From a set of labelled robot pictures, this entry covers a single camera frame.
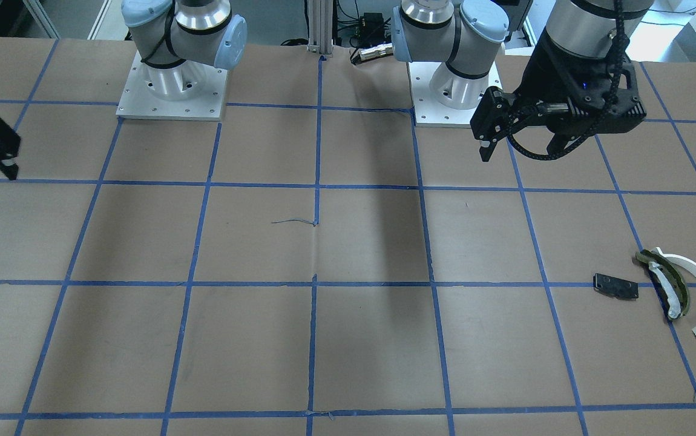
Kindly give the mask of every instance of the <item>black rectangular piece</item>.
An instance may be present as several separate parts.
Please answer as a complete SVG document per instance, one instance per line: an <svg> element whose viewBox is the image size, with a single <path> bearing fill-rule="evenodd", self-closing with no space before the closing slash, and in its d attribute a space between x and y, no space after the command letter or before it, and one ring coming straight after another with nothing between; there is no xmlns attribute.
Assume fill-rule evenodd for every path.
<svg viewBox="0 0 696 436"><path fill-rule="evenodd" d="M622 300L636 300L639 297L639 284L595 273L593 287L596 291Z"/></svg>

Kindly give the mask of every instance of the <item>blue tape grid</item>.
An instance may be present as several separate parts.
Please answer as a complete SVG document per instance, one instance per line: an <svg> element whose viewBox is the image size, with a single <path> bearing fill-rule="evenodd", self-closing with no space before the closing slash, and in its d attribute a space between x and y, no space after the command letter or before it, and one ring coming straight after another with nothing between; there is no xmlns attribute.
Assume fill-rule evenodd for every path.
<svg viewBox="0 0 696 436"><path fill-rule="evenodd" d="M415 113L410 111L410 129L412 131L412 147L415 154L415 174L418 178L418 198L421 203L421 217L423 220L423 241L426 247L426 265L428 267L428 281L432 287L432 301L434 306L434 323L437 329L437 344L439 345L439 364L442 368L442 389L445 395L445 415L447 415L448 434L456 436L456 422L453 419L453 403L450 399L450 378L447 371L447 356L445 355L445 337L442 333L442 312L439 310L439 292L434 277L434 262L432 259L432 245L428 236L428 217L426 215L426 195L423 189L423 171L421 157L418 152L418 136L415 134Z"/></svg>
<svg viewBox="0 0 696 436"><path fill-rule="evenodd" d="M539 241L536 239L536 232L534 231L534 223L531 220L531 210L528 207L528 199L525 197L525 188L523 188L522 177L520 176L520 168L517 166L517 159L514 155L514 150L507 143L509 155L512 160L512 168L514 168L514 176L517 179L517 187L520 188L520 200L523 203L523 210L525 211L525 220L528 223L528 230L531 232L531 243L534 246L534 253L536 253L536 262L539 264L539 273L542 276L542 284L544 285L545 294L547 295L547 304L550 305L550 314L553 316L553 323L555 325L556 334L558 335L558 342L560 344L560 349L563 353L563 361L566 363L566 371L569 375L569 383L571 383L571 392L574 398L574 405L576 407L577 416L580 419L580 427L582 428L583 436L588 436L588 425L585 422L585 415L582 409L582 401L580 399L580 392L577 388L577 379L574 376L574 369L571 364L571 358L569 356L569 350L566 347L566 339L563 337L563 328L561 328L560 320L558 318L558 310L555 307L555 300L553 299L553 292L550 290L550 283L547 280L547 273L544 268L544 261L542 260L542 252L539 250Z"/></svg>
<svg viewBox="0 0 696 436"><path fill-rule="evenodd" d="M15 128L19 127L22 119L25 116L27 108L32 105L117 105L116 102L72 102L72 101L38 101L33 100L33 96L36 93L36 89L41 83L44 73L49 66L52 55L54 54L55 48L57 47L57 41L52 46L47 60L33 86L32 91L27 100L2 100L0 103L13 103L13 104L24 104L22 108L21 115L15 125ZM539 251L538 242L536 240L536 234L534 233L533 220L531 220L531 212L528 209L528 202L525 198L525 193L593 193L593 194L616 194L619 196L621 201L625 216L628 220L628 224L631 227L631 232L635 238L636 244L641 248L641 241L639 239L638 232L636 231L635 225L631 220L630 212L628 211L627 204L623 197L624 194L635 194L635 195L669 195L669 196L696 196L696 191L623 191L620 190L617 184L616 177L611 170L611 166L608 163L608 158L606 157L605 150L603 149L600 139L596 137L596 141L600 152L602 153L603 160L608 169L612 182L614 184L614 190L548 190L547 188L525 188L522 185L522 179L520 179L520 171L517 167L517 161L515 160L514 152L511 153L511 160L515 170L515 176L517 177L517 184L519 187L453 187L453 186L425 186L422 181L422 171L421 163L418 155L418 141L415 136L415 117L412 110L407 110L406 108L348 108L348 107L324 107L321 102L321 94L323 94L323 68L321 63L325 61L325 58L320 58L318 60L318 105L312 107L311 105L266 105L266 104L248 104L248 103L228 103L228 105L235 105L236 107L282 107L282 108L311 108L312 110L318 111L318 122L317 122L317 169L315 169L315 183L313 185L291 185L291 184L265 184L265 183L221 183L212 182L212 172L216 160L216 155L218 153L218 142L220 141L221 125L218 126L214 144L214 150L212 153L211 164L209 167L209 175L205 182L138 182L138 181L107 181L104 179L105 172L108 168L108 163L113 154L114 147L116 145L116 140L119 136L119 132L122 128L123 121L119 121L116 127L115 134L113 136L112 143L107 152L107 157L104 161L104 166L102 168L101 174L98 180L52 180L52 179L21 179L16 181L16 183L64 183L64 184L83 184L83 185L94 185L96 189L93 193L93 198L91 199L90 205L88 207L88 212L85 215L85 221L80 230L79 237L77 237L77 243L74 246L74 252L71 257L71 262L66 272L66 276L63 280L0 280L0 284L16 284L16 285L61 285L61 291L55 304L55 309L53 312L52 320L50 320L50 326L47 330L47 335L44 340L44 345L40 354L38 364L36 365L36 370L33 374L33 379L30 384L30 388L25 400L24 406L22 407L22 412L19 414L0 414L0 420L17 420L16 436L21 434L22 426L25 420L60 420L60 419L162 419L162 435L166 434L168 430L168 422L170 419L190 419L190 418L222 418L222 417L292 417L292 418L305 418L307 420L307 436L312 434L312 417L314 416L326 416L327 413L314 413L313 408L313 397L314 397L314 379L315 379L315 322L317 322L317 289L318 286L431 286L433 295L433 304L435 309L436 317L436 327L437 327L437 337L439 342L439 353L440 362L442 366L442 381L443 389L445 394L445 408L431 408L431 409L379 409L378 411L365 411L364 409L346 409L345 411L331 411L328 414L331 416L390 416L390 415L445 415L448 418L448 430L451 435L455 435L455 425L453 422L453 416L459 414L536 414L536 413L574 413L576 412L580 417L580 424L582 426L583 434L587 434L586 423L584 420L583 412L591 411L647 411L647 409L696 409L696 403L664 403L664 404L612 404L612 405L583 405L580 402L577 384L573 375L573 369L570 364L570 359L568 352L566 350L566 344L563 338L563 332L559 325L559 320L557 312L555 309L555 303L550 293L550 288L552 287L589 287L591 284L589 282L549 282L547 280L547 275L545 275L544 265L542 263L541 252ZM648 119L647 122L669 122L673 127L674 131L685 149L688 155L689 161L693 165L696 171L696 162L689 152L688 146L686 146L685 140L683 140L677 124L696 124L696 121L680 121L679 119L672 119L669 111L666 108L665 103L660 97L660 92L658 92L652 79L649 77L649 73L646 71L646 67L641 64L644 74L649 79L650 86L655 92L655 95L660 100L663 110L666 112L668 119ZM321 158L321 112L323 110L343 110L343 111L401 111L402 113L411 114L411 124L412 124L412 135L413 135L413 146L415 149L415 163L416 172L418 177L417 186L405 186L405 185L322 185L320 183L320 158ZM147 281L137 281L137 282L119 282L119 281L74 281L71 280L71 273L74 268L77 255L79 254L80 246L84 235L87 231L87 226L93 213L94 204L98 199L99 191L102 185L188 185L188 186L204 186L204 196L201 207L201 213L199 218L198 229L195 235L195 250L193 252L192 262L190 265L190 274L187 282L147 282ZM321 282L318 281L317 276L314 276L311 282L197 282L194 280L195 266L197 264L199 256L199 241L202 235L202 227L205 221L205 211L207 209L207 204L209 201L210 187L214 186L232 186L232 187L269 187L269 188L314 188L315 190L315 211L314 211L314 222L318 223L318 213L320 213L320 190L325 188L326 190L418 190L420 203L421 203L421 213L423 220L423 229L426 245L427 254L427 264L429 271L429 281L428 282ZM442 190L466 190L466 191L517 191L522 197L522 202L526 214L526 220L528 221L528 226L530 227L531 239L534 243L534 251L536 252L537 260L539 262L539 270L542 274L542 282L437 282L434 277L433 264L431 258L431 248L430 241L428 237L428 221L425 212L425 191L442 191ZM54 333L55 324L57 322L57 317L60 312L62 301L65 297L66 289L69 285L98 285L98 286L185 286L185 304L182 314L182 323L179 329L179 339L177 340L177 350L174 354L174 365L171 372L171 382L168 389L168 399L166 399L166 408L160 412L138 412L138 413L124 413L115 414L110 412L89 412L89 413L69 413L69 414L33 414L30 413L30 402L33 399L33 394L36 389L36 384L38 383L39 375L41 374L41 368L44 364L44 359L46 353L49 349L50 339ZM641 283L641 287L651 287L650 283ZM309 350L309 402L307 403L307 409L305 411L204 411L204 412L172 412L172 402L174 390L176 390L176 378L177 371L179 370L179 359L183 346L183 338L185 333L185 326L188 318L188 308L191 296L191 288L193 286L309 286L312 289L312 307L311 307L311 336L310 336L310 350ZM533 406L532 408L453 408L450 401L450 382L448 381L447 375L447 356L445 356L445 345L442 336L442 323L441 314L439 312L439 298L437 293L438 286L467 286L467 287L544 287L545 292L548 296L548 302L550 304L550 310L553 315L553 320L555 321L556 331L559 336L559 341L561 344L561 350L563 351L564 360L566 361L566 367L569 372L570 381L572 384L572 390L575 398L574 406ZM691 381L692 386L696 392L696 380L692 372L689 362L686 359L685 351L679 342L679 337L674 329L673 325L669 323L669 330L674 337L674 342L677 345L677 350L680 353L680 358L685 364L685 369L688 371L689 381Z"/></svg>

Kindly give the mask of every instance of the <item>black cable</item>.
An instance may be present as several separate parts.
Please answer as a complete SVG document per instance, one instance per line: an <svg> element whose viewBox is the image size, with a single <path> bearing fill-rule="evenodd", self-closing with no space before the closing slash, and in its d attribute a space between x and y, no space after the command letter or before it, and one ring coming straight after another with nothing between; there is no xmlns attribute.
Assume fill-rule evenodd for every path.
<svg viewBox="0 0 696 436"><path fill-rule="evenodd" d="M310 19L307 17L307 0L304 0L304 26L307 28L307 37L310 38Z"/></svg>
<svg viewBox="0 0 696 436"><path fill-rule="evenodd" d="M149 55L146 55L145 58L141 58L141 63L145 64L148 62L149 59L151 59L152 56L154 56L154 54L160 50L160 47L162 47L163 42L168 39L168 36L171 35L171 26L173 25L174 16L176 16L176 0L173 0L171 3L171 8L168 9L168 16L165 18L165 31L162 33L162 38L160 38L160 41L157 41L157 45L154 46L154 49L152 49L152 52L149 53Z"/></svg>
<svg viewBox="0 0 696 436"><path fill-rule="evenodd" d="M340 1L339 1L339 0L338 0L338 2L337 2L337 8L338 8L338 9L340 10L340 12L342 12L343 15L345 15L346 17L348 17L348 18L350 18L350 19L353 19L354 21L359 21L358 17L356 17L356 18L351 17L350 15L348 15L348 14L345 12L345 9L343 9L343 6L340 5Z"/></svg>
<svg viewBox="0 0 696 436"><path fill-rule="evenodd" d="M651 21L642 21L645 24L654 24L654 25L680 25L681 27L685 27L686 24L681 24L679 22L651 22Z"/></svg>
<svg viewBox="0 0 696 436"><path fill-rule="evenodd" d="M512 131L512 126L510 126L509 124L505 124L504 126L502 126L502 128L508 132L507 141L509 141L509 144L512 146L512 148L517 150L517 152L519 152L523 156L529 157L534 160L558 160L559 158L566 156L567 154L577 149L578 146L581 146L586 140L588 140L589 137L595 135L596 130L598 129L600 124L603 122L604 119L606 119L606 115L609 111L609 108L611 107L611 105L614 105L614 103L617 102L617 89L620 86L620 80L622 78L622 57L623 53L625 52L625 49L628 48L630 39L628 39L628 36L625 35L625 14L622 10L622 0L614 0L614 12L616 13L616 19L614 20L614 22L616 22L617 34L614 36L614 39L612 39L611 48L609 49L609 53L607 54L607 58L611 58L611 61L613 62L613 64L611 64L611 68L609 67L609 65L607 66L607 74L609 74L608 70L611 70L613 72L611 73L612 75L609 93L606 96L605 101L603 102L602 110L598 113L598 116L596 117L595 121L591 124L590 127L588 127L588 130L586 130L585 133L580 135L580 137L577 138L577 140L575 140L570 146L564 148L557 154L538 154L528 149L525 149L523 146L520 145L520 143L517 140L515 140L513 135L513 133L515 132ZM516 115L519 114L511 114L510 119L515 119Z"/></svg>
<svg viewBox="0 0 696 436"><path fill-rule="evenodd" d="M696 6L695 6L694 8L689 8L688 10L682 11L682 12L677 12L677 11L661 11L660 9L649 9L649 10L652 11L652 12L664 12L664 13L666 13L666 14L686 14L686 13L688 13L688 12L694 11L695 9L696 9Z"/></svg>
<svg viewBox="0 0 696 436"><path fill-rule="evenodd" d="M370 36L375 35L375 32L378 32L378 30L380 30L381 28L385 29L386 25L389 24L390 21L392 21L392 19L389 17L389 19L385 20L385 21L383 22L382 25L376 25L375 29L374 29L372 32L368 33L367 36L365 36L365 37L366 37L367 39L369 39ZM348 44L350 44L351 47L353 47L353 48L356 49L356 50L353 51L353 53L350 54L350 57L348 58L348 59L350 59L350 60L353 60L353 57L356 56L356 53L357 53L357 52L359 52L359 48L360 48L360 47L356 47L356 46L354 46L353 44L351 44L350 39L348 39Z"/></svg>

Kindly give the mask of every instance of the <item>cable connector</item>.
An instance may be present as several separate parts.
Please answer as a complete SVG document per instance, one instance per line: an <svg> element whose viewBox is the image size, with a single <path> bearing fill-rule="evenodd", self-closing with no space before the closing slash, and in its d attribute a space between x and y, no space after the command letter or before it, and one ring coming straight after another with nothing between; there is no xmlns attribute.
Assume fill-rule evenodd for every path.
<svg viewBox="0 0 696 436"><path fill-rule="evenodd" d="M359 52L351 58L350 63L354 65L363 64L364 62L384 58L393 54L394 46L389 42L389 44L381 44L376 47L359 50Z"/></svg>

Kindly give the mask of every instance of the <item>light blue joint cap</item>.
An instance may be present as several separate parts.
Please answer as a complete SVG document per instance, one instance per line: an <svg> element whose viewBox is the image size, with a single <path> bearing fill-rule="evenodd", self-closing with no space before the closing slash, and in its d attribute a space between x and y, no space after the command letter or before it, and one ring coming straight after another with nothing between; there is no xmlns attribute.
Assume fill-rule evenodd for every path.
<svg viewBox="0 0 696 436"><path fill-rule="evenodd" d="M240 63L243 52L246 50L246 41L249 39L248 25L244 17L235 15L229 20L224 29L222 43L216 50L216 58L213 61L214 68L232 70Z"/></svg>
<svg viewBox="0 0 696 436"><path fill-rule="evenodd" d="M399 15L399 6L392 11L392 46L394 46L394 58L400 62L412 62L410 49L407 47L407 38L404 37L404 27Z"/></svg>
<svg viewBox="0 0 696 436"><path fill-rule="evenodd" d="M138 27L157 19L171 8L172 0L123 0L122 16L127 27Z"/></svg>
<svg viewBox="0 0 696 436"><path fill-rule="evenodd" d="M491 0L464 0L461 16L472 30L489 41L500 44L507 37L507 12Z"/></svg>

